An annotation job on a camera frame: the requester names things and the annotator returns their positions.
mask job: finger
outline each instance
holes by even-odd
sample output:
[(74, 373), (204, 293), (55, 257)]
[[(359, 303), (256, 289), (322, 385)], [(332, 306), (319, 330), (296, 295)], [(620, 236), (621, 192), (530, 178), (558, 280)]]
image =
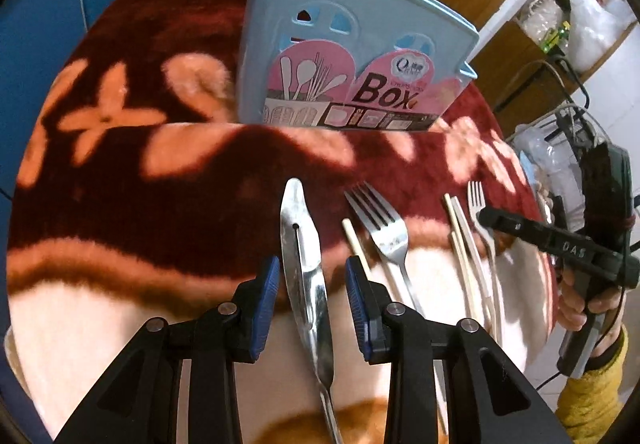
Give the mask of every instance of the finger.
[(584, 324), (575, 323), (567, 319), (567, 317), (562, 312), (558, 312), (558, 323), (560, 323), (560, 326), (569, 330), (570, 332), (579, 332), (580, 329), (584, 326)]
[(615, 310), (620, 305), (622, 290), (610, 288), (589, 302), (589, 310), (594, 314), (601, 314), (607, 310)]
[(575, 289), (567, 282), (563, 281), (560, 290), (562, 291), (562, 297), (564, 302), (574, 309), (576, 312), (582, 312), (584, 310), (584, 299), (575, 291)]
[(572, 326), (577, 327), (577, 330), (580, 330), (587, 322), (586, 314), (574, 310), (571, 306), (562, 301), (562, 298), (558, 302), (558, 310)]
[(575, 285), (575, 273), (570, 268), (565, 267), (562, 270), (562, 281), (569, 287), (573, 287)]

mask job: small fork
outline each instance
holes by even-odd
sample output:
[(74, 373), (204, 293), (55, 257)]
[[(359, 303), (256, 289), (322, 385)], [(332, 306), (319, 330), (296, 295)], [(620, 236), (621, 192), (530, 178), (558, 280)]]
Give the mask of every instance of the small fork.
[(393, 206), (366, 182), (356, 186), (350, 192), (345, 191), (344, 196), (369, 231), (380, 253), (400, 268), (404, 286), (414, 304), (414, 309), (424, 318), (424, 310), (406, 271), (409, 231), (404, 220)]
[(484, 200), (484, 190), (481, 182), (470, 182), (466, 189), (467, 200), (469, 202), (469, 214), (476, 231), (482, 238), (486, 247), (489, 268), (491, 270), (491, 283), (494, 294), (495, 307), (495, 334), (496, 342), (502, 345), (502, 330), (504, 327), (504, 302), (502, 300), (502, 290), (498, 286), (497, 266), (495, 262), (495, 240), (493, 235), (478, 221), (478, 213), (486, 207)]

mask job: person's arm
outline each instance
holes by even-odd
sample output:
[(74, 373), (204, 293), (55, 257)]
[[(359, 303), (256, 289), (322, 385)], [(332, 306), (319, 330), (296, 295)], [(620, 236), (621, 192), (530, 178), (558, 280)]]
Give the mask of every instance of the person's arm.
[[(574, 274), (566, 270), (562, 276), (558, 322), (567, 330), (577, 331), (584, 325), (586, 315), (584, 300), (573, 286)], [(621, 298), (621, 291), (612, 288), (591, 301), (588, 307), (593, 313), (609, 311), (613, 316)], [(599, 442), (622, 409), (618, 389), (622, 382), (627, 338), (622, 328), (621, 310), (616, 323), (593, 351), (584, 376), (567, 380), (558, 398), (556, 415), (575, 444)]]

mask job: black cuff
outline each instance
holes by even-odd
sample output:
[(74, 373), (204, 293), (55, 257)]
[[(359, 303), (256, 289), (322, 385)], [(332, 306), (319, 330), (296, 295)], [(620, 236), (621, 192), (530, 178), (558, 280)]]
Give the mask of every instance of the black cuff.
[(616, 357), (618, 351), (620, 350), (620, 347), (622, 346), (622, 342), (624, 340), (623, 335), (624, 334), (621, 330), (620, 335), (616, 339), (616, 342), (613, 343), (609, 348), (607, 348), (607, 350), (605, 350), (601, 356), (598, 356), (597, 358), (591, 358), (589, 361), (587, 361), (587, 366), (585, 366), (584, 371), (592, 372), (593, 370), (599, 370), (613, 361), (613, 358)]

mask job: pair of chopsticks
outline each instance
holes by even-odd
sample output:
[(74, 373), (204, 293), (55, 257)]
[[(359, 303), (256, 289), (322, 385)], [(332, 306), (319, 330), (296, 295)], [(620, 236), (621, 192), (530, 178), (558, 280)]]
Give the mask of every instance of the pair of chopsticks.
[[(360, 245), (360, 241), (355, 229), (353, 229), (353, 224), (348, 218), (345, 218), (342, 221), (342, 228), (344, 229), (344, 234), (347, 236), (347, 240), (349, 242), (349, 245), (351, 246), (351, 251), (355, 256), (360, 258), (360, 261), (362, 262), (362, 268), (364, 269), (367, 278), (371, 279), (371, 269), (369, 267), (369, 264), (367, 263), (367, 258), (364, 255), (364, 250)], [(442, 426), (444, 435), (449, 435), (449, 414), (447, 413), (447, 404), (444, 397), (444, 389), (440, 384), (438, 374), (434, 374), (434, 376), (436, 385), (436, 403), (438, 405), (438, 417), (440, 419), (440, 424)]]
[[(447, 207), (447, 212), (449, 213), (449, 219), (452, 227), (450, 235), (451, 245), (456, 258), (460, 263), (460, 271), (462, 272), (463, 286), (469, 303), (470, 316), (475, 320), (479, 320), (482, 310), (484, 310), (484, 319), (488, 321), (491, 327), (491, 336), (499, 345), (501, 345), (501, 337), (495, 331), (496, 316), (494, 298), (492, 297), (486, 282), (484, 271), (482, 270), (482, 262), (480, 260), (480, 254), (478, 253), (473, 233), (469, 227), (469, 223), (466, 221), (465, 213), (460, 205), (458, 197), (451, 197), (447, 193), (444, 195), (444, 202)], [(478, 285), (480, 287), (482, 306), (476, 305), (474, 294), (471, 289), (470, 277), (473, 274), (472, 267), (476, 271), (475, 278), (478, 280)]]

